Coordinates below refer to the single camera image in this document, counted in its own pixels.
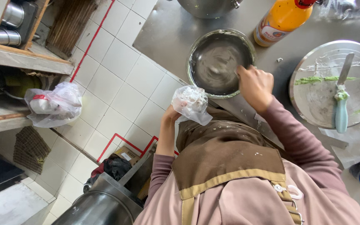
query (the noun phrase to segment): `mixing bowl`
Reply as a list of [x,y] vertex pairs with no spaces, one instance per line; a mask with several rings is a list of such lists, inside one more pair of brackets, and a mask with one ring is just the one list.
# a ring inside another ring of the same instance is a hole
[[240,93],[236,68],[256,61],[255,48],[241,32],[211,31],[198,38],[187,58],[187,76],[192,85],[205,90],[210,99],[228,99]]

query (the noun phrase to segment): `cardboard box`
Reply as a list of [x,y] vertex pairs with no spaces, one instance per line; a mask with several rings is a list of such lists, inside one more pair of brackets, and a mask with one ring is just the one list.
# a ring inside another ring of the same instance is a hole
[[134,166],[139,160],[140,158],[138,157],[138,155],[136,155],[134,152],[132,152],[130,149],[128,149],[127,147],[123,146],[120,149],[118,149],[115,152],[116,155],[120,156],[120,158],[125,159],[127,161],[130,162],[131,166]]

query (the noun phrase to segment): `plastic bag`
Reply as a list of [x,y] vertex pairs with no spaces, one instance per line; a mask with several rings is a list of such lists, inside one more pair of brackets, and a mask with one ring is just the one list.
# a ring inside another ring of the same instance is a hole
[[53,91],[28,89],[24,100],[32,112],[27,118],[37,127],[61,126],[76,120],[81,114],[79,89],[69,82],[58,84]]
[[178,88],[173,95],[172,105],[174,110],[182,116],[178,122],[193,120],[203,126],[207,125],[212,116],[206,112],[207,96],[205,90],[193,85]]
[[319,20],[360,19],[360,0],[323,0],[312,15]]

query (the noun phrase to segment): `orange bottle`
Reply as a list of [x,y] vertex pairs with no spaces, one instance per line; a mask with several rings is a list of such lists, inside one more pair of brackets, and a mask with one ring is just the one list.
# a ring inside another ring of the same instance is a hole
[[312,13],[316,0],[277,0],[254,30],[257,44],[269,47],[300,27]]

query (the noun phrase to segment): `woman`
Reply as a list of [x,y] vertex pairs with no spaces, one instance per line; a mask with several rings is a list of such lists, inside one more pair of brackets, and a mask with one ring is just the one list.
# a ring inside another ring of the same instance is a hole
[[149,196],[135,224],[360,224],[360,207],[334,157],[272,96],[273,75],[252,66],[239,66],[237,73],[243,97],[285,152],[229,113],[208,109],[213,119],[206,126],[180,123],[175,160],[174,121],[180,115],[170,106]]

